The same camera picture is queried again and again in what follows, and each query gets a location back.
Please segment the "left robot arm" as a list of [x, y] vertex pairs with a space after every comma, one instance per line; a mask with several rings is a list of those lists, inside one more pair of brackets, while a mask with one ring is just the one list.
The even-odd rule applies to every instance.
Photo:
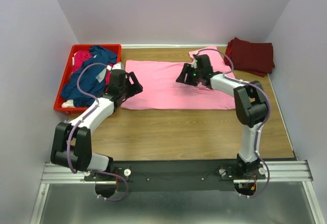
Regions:
[[101, 180], [109, 180], [113, 176], [113, 158], [93, 153], [91, 136], [123, 102], [142, 91], [143, 87], [134, 72], [111, 71], [110, 82], [102, 96], [96, 98], [78, 118], [56, 126], [51, 163], [69, 168], [73, 173], [95, 171]]

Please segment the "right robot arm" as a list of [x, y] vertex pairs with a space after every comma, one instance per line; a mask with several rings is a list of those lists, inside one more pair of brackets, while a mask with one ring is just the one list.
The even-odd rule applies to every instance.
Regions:
[[262, 128], [270, 117], [269, 99], [258, 81], [245, 82], [215, 72], [208, 55], [195, 55], [193, 63], [185, 63], [177, 83], [221, 91], [234, 98], [236, 115], [243, 125], [242, 144], [237, 154], [235, 173], [246, 179], [260, 167], [259, 146]]

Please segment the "pink t-shirt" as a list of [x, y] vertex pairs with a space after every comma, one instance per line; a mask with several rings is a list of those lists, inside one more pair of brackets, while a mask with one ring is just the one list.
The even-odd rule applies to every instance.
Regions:
[[233, 110], [234, 98], [202, 84], [177, 83], [183, 62], [126, 61], [126, 72], [134, 72], [143, 91], [125, 101], [121, 108], [129, 110]]

